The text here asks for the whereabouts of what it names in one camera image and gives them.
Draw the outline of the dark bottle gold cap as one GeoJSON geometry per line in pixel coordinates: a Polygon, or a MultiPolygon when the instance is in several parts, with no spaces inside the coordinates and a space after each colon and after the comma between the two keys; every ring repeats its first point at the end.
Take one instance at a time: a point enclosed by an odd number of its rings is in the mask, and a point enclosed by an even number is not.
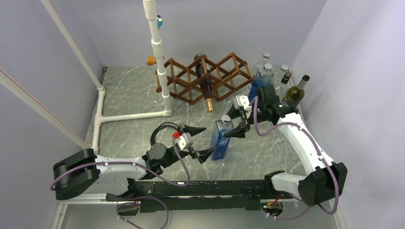
{"type": "MultiPolygon", "coordinates": [[[[204,75],[203,63],[200,61],[195,66],[195,71],[197,78],[200,79],[204,75]]],[[[203,95],[206,101],[207,110],[213,112],[213,101],[212,101],[212,80],[210,77],[207,77],[205,80],[199,83],[200,88],[203,91],[203,95]]]]}

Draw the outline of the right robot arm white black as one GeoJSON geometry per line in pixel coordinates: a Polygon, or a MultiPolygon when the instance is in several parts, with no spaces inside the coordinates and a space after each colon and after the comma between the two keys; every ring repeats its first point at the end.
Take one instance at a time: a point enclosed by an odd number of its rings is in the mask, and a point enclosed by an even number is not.
{"type": "Polygon", "coordinates": [[[269,121],[272,130],[278,129],[290,142],[301,160],[305,175],[298,176],[285,171],[266,175],[263,192],[275,198],[281,192],[292,194],[307,206],[320,205],[329,200],[338,200],[343,192],[348,169],[344,163],[336,163],[325,153],[306,128],[296,106],[291,101],[280,101],[273,86],[258,88],[258,95],[250,101],[247,96],[236,96],[227,112],[231,119],[241,118],[239,125],[225,137],[244,138],[254,125],[259,136],[258,123],[269,121]]]}

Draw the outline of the clear bottle red label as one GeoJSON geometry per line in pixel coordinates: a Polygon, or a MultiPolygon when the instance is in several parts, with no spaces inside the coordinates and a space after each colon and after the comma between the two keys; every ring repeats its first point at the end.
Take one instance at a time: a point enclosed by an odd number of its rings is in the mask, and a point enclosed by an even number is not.
{"type": "Polygon", "coordinates": [[[253,77],[255,77],[256,73],[259,70],[262,70],[265,64],[269,62],[270,56],[271,54],[269,52],[265,52],[263,53],[262,60],[254,64],[253,69],[251,71],[253,77]]]}

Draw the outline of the dark green wine bottle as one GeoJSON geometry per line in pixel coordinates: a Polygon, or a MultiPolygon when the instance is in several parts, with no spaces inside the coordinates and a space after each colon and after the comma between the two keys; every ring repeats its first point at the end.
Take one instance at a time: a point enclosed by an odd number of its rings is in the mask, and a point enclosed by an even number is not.
{"type": "Polygon", "coordinates": [[[283,100],[290,101],[294,107],[298,106],[298,104],[305,96],[304,87],[309,80],[310,76],[304,75],[297,85],[292,86],[287,90],[283,100]]]}

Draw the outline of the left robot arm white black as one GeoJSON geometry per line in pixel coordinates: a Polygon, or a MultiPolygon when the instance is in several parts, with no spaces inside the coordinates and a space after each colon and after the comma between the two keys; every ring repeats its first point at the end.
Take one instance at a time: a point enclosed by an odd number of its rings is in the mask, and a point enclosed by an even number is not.
{"type": "Polygon", "coordinates": [[[54,180],[50,190],[57,200],[69,200],[83,193],[106,193],[132,200],[137,194],[137,180],[158,178],[176,187],[191,181],[184,158],[190,156],[201,164],[216,147],[196,150],[193,137],[206,129],[186,124],[164,122],[151,134],[150,149],[135,158],[110,158],[96,155],[94,149],[83,149],[53,166],[54,180]],[[186,181],[175,182],[162,176],[163,169],[180,162],[186,181]]]}

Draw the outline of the blue glass bottle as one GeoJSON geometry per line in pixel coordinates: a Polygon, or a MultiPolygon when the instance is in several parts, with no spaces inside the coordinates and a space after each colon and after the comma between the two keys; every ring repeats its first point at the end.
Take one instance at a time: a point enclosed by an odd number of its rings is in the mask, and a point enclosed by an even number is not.
{"type": "Polygon", "coordinates": [[[263,87],[272,83],[274,79],[273,65],[270,63],[265,63],[262,67],[258,68],[255,73],[254,81],[248,95],[249,101],[252,101],[255,96],[257,96],[256,90],[259,87],[263,87]]]}
{"type": "Polygon", "coordinates": [[[223,115],[221,119],[215,121],[211,138],[211,147],[215,148],[211,154],[212,160],[220,160],[225,157],[230,138],[224,135],[233,129],[232,119],[228,115],[223,115]]]}

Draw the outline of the clear square glass bottle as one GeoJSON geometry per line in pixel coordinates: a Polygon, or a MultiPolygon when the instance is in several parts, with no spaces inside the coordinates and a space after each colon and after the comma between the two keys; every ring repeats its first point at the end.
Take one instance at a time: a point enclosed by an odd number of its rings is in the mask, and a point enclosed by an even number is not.
{"type": "Polygon", "coordinates": [[[287,64],[281,65],[281,67],[275,72],[275,76],[273,79],[273,86],[277,90],[281,87],[281,80],[286,72],[289,71],[289,67],[287,64]]]}

